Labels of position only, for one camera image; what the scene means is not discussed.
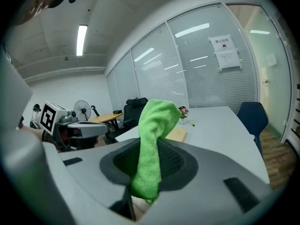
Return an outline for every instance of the glass wall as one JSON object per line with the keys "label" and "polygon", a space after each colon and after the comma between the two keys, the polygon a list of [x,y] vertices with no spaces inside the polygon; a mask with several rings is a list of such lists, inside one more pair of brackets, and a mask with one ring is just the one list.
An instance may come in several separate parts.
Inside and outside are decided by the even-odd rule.
{"label": "glass wall", "polygon": [[106,76],[109,97],[111,98],[112,109],[121,110],[122,104],[119,96],[117,79],[114,69]]}
{"label": "glass wall", "polygon": [[140,96],[187,106],[180,60],[166,25],[162,25],[132,48]]}
{"label": "glass wall", "polygon": [[128,99],[139,98],[130,51],[115,66],[122,108]]}
{"label": "glass wall", "polygon": [[228,6],[247,34],[259,68],[260,101],[269,117],[269,129],[278,139],[285,130],[291,102],[287,55],[273,22],[259,6]]}
{"label": "glass wall", "polygon": [[[237,112],[257,100],[254,62],[242,32],[222,5],[181,15],[169,23],[180,53],[190,107],[229,106]],[[210,37],[230,35],[241,67],[219,70]]]}

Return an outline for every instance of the window blinds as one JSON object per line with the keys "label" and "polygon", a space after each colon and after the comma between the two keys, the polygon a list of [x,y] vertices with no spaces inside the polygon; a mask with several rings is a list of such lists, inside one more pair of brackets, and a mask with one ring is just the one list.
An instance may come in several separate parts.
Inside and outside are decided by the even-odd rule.
{"label": "window blinds", "polygon": [[[244,101],[257,101],[253,59],[237,23],[221,5],[201,8],[169,23],[182,61],[190,107],[229,106],[235,113]],[[219,71],[209,37],[230,34],[239,67]]]}
{"label": "window blinds", "polygon": [[115,66],[122,108],[128,99],[139,98],[130,51]]}
{"label": "window blinds", "polygon": [[166,25],[151,32],[132,48],[140,96],[187,106],[180,61]]}
{"label": "window blinds", "polygon": [[117,80],[114,69],[106,76],[109,97],[111,98],[112,109],[121,110],[122,104],[120,101]]}

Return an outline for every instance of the white box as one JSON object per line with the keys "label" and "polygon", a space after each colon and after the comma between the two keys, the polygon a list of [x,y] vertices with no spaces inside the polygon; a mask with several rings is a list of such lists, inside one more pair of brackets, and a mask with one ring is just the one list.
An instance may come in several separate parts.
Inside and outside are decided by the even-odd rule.
{"label": "white box", "polygon": [[50,135],[53,135],[54,125],[60,121],[62,116],[68,115],[68,109],[52,102],[46,101],[42,109],[40,125]]}

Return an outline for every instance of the black office chair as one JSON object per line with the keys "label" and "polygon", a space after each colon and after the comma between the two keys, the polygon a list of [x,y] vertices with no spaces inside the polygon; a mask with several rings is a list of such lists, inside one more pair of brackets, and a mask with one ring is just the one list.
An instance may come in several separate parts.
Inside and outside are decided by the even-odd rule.
{"label": "black office chair", "polygon": [[259,135],[269,123],[268,115],[259,102],[243,102],[236,114],[248,132],[255,136],[256,145],[263,156]]}
{"label": "black office chair", "polygon": [[114,131],[113,133],[110,133],[108,136],[110,140],[114,143],[116,143],[116,137],[120,136],[121,134],[129,131],[130,129],[136,127],[139,124],[139,119],[141,116],[141,113],[146,106],[148,102],[148,99],[143,97],[140,99],[129,99],[126,101],[125,107],[124,107],[124,120],[123,120],[123,126],[124,128],[118,129]]}

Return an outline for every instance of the green towel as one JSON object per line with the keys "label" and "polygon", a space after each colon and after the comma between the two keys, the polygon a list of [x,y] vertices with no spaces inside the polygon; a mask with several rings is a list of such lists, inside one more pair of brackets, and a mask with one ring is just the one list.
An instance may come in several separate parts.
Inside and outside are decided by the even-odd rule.
{"label": "green towel", "polygon": [[152,99],[139,120],[141,148],[137,173],[131,181],[131,195],[155,200],[161,182],[157,139],[165,138],[176,126],[180,111],[173,102]]}

